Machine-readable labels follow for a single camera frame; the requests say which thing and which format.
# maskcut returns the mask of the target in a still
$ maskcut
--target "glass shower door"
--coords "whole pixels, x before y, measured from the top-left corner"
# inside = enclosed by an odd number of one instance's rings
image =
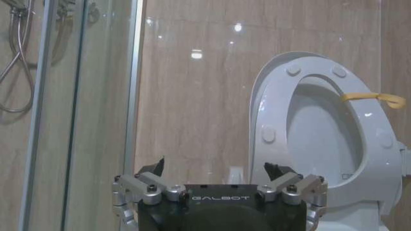
[[[62,1],[47,1],[47,28]],[[71,2],[67,53],[52,65],[48,51],[39,70],[22,231],[118,230],[111,183],[134,167],[143,1]],[[44,50],[56,36],[44,32]]]

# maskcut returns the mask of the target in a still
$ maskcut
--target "glass panel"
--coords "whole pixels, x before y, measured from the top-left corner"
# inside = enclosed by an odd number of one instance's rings
[[[39,137],[35,144],[35,176],[27,230],[60,230],[76,84],[82,5],[66,0],[47,1],[58,8],[48,24],[51,44],[40,98]]]
[[[119,228],[111,207],[123,173],[134,30],[132,0],[88,3],[74,121],[66,230]]]

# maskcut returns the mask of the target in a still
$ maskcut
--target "tiled wall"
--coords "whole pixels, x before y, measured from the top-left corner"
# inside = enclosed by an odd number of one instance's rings
[[[382,92],[407,99],[401,110],[386,107],[397,139],[411,147],[411,1],[385,0],[382,7]],[[391,230],[411,227],[411,178],[405,179],[403,196],[386,219]]]
[[[137,169],[166,156],[190,183],[247,169],[253,84],[283,52],[329,56],[381,90],[378,0],[150,0],[146,16]]]
[[[43,1],[36,1],[27,57],[38,61],[43,21]],[[10,7],[0,1],[0,72],[12,60],[8,43]],[[0,84],[0,102],[22,107],[30,99],[30,87],[20,65],[15,65]],[[26,152],[31,125],[31,111],[11,114],[0,110],[0,230],[18,230],[23,191]]]

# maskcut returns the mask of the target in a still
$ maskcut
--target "screw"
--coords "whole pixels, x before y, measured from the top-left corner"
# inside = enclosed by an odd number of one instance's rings
[[[293,192],[293,193],[297,192],[297,186],[294,184],[289,185],[287,186],[287,191]]]
[[[266,189],[266,190],[271,189],[271,187],[269,185],[263,185],[262,188]]]
[[[182,187],[182,186],[177,184],[177,185],[174,185],[174,186],[171,187],[171,189],[178,190],[181,187]]]
[[[157,191],[157,185],[155,184],[151,184],[147,186],[147,192],[155,192]]]

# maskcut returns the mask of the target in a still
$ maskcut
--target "white toilet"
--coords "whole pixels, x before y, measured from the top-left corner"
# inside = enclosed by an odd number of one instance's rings
[[[290,52],[263,67],[250,106],[250,179],[270,181],[271,162],[329,181],[327,215],[318,230],[385,230],[402,192],[402,156],[377,99],[341,100],[370,92],[341,64]]]

